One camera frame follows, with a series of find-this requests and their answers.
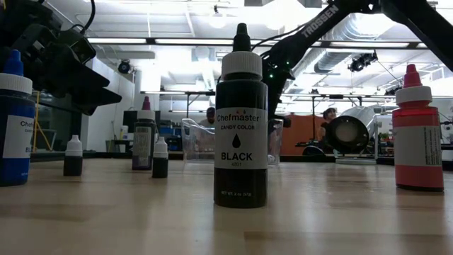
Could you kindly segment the person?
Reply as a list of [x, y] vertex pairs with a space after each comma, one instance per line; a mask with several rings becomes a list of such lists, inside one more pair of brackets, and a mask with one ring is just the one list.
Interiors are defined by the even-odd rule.
[[205, 128], [215, 128], [215, 108], [209, 107], [206, 111], [206, 118], [199, 122]]
[[336, 118], [336, 109], [334, 108], [327, 108], [323, 112], [323, 122], [318, 131], [319, 140], [322, 141], [326, 136], [326, 127], [327, 125]]

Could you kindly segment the large purple food coloring bottle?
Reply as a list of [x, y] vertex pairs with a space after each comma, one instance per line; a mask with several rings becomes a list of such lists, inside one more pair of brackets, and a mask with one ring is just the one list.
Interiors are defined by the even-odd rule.
[[154, 116], [149, 97], [145, 96], [142, 109], [137, 111], [137, 121], [134, 124], [133, 170], [151, 171], [156, 133]]

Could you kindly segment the orange partition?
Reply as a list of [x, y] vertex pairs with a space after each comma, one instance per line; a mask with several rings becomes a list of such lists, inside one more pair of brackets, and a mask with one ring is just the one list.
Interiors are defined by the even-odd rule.
[[312, 139], [319, 138], [319, 128], [325, 120], [320, 116], [312, 115], [287, 115], [291, 120], [290, 127], [284, 127], [282, 131], [282, 144], [280, 147], [281, 156], [302, 155], [304, 147], [297, 147], [301, 142], [305, 144]]

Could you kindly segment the small red dropper bottle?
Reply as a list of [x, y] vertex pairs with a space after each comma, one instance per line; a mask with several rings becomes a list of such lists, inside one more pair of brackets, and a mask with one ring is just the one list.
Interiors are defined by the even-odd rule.
[[82, 143], [78, 135], [73, 135], [67, 143], [64, 155], [64, 176], [80, 176], [83, 169]]

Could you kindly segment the small black dropper bottle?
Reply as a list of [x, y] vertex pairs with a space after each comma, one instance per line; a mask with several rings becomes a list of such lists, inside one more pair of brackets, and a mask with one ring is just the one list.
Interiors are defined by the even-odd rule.
[[159, 137], [154, 145], [152, 177], [165, 179], [168, 176], [168, 145], [164, 137]]

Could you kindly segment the large pink food coloring bottle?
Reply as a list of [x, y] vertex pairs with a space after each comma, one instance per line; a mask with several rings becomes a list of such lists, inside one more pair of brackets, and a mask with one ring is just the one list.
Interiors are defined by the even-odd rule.
[[414, 64], [406, 67], [392, 111], [395, 180], [398, 188], [443, 192], [441, 130], [431, 88], [422, 85]]

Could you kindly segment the silver ventilation duct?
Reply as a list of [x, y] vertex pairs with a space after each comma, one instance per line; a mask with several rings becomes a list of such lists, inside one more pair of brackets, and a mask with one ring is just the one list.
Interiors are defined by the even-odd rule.
[[[376, 40], [380, 35], [393, 27], [396, 23], [384, 14], [353, 13], [344, 18], [336, 27], [327, 32], [322, 40]], [[337, 64], [347, 59], [352, 52], [330, 49], [312, 48], [292, 70], [297, 77], [302, 72], [326, 74]]]

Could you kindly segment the black background monitor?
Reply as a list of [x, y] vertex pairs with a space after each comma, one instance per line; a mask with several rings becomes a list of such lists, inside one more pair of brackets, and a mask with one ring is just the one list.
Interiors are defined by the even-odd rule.
[[123, 112], [122, 124], [128, 127], [128, 133], [134, 132], [134, 124], [138, 120], [139, 112], [141, 110], [125, 110]]

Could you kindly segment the large black food coloring bottle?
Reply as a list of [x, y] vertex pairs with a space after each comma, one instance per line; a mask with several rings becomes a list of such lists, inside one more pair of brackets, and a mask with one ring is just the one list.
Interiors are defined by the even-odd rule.
[[268, 87], [262, 59], [251, 49], [245, 23], [222, 59], [215, 91], [214, 202], [260, 208], [268, 193]]

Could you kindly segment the large blue food coloring bottle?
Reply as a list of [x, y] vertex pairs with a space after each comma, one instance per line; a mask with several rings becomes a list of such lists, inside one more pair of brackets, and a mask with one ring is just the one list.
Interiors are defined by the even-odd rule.
[[0, 186], [28, 181], [35, 126], [33, 82], [23, 76], [21, 53], [12, 50], [0, 72]]

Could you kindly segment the black ceiling spotlight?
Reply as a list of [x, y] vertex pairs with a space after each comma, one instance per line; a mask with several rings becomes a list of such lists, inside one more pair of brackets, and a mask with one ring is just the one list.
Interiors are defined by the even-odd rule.
[[351, 72], [361, 72], [365, 67], [378, 60], [377, 53], [362, 53], [352, 58], [352, 62], [348, 65], [348, 70]]

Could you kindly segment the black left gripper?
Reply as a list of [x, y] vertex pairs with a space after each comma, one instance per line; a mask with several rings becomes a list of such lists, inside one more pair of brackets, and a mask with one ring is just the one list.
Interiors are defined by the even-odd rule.
[[71, 95], [74, 106], [83, 114], [94, 114], [97, 107], [119, 103], [122, 96], [104, 87], [108, 79], [80, 62], [58, 62], [58, 82], [51, 80], [51, 65], [58, 53], [60, 29], [34, 23], [21, 36], [25, 39], [24, 74], [33, 81], [35, 91], [46, 91], [56, 98]]

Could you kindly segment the clear plastic bin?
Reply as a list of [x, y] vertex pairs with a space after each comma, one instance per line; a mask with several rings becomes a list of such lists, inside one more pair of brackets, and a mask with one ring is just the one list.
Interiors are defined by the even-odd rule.
[[[214, 162], [214, 128], [199, 125], [193, 119], [184, 118], [182, 124], [183, 158], [187, 162]], [[268, 163], [280, 163], [280, 146], [282, 144], [283, 120], [273, 119], [268, 130]]]

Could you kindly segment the white cylindrical spotlight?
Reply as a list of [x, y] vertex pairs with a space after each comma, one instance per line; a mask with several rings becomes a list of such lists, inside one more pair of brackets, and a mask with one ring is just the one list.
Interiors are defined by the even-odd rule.
[[376, 165], [378, 122], [371, 107], [355, 106], [334, 118], [326, 128], [336, 164]]

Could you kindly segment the long ceiling light bar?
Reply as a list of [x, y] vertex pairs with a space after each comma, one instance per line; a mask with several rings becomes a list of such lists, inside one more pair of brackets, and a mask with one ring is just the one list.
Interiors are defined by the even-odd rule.
[[[209, 39], [209, 38], [88, 38], [94, 45], [209, 45], [209, 46], [232, 46], [232, 39]], [[408, 47], [410, 42], [386, 42], [386, 41], [316, 41], [312, 46], [333, 47]]]

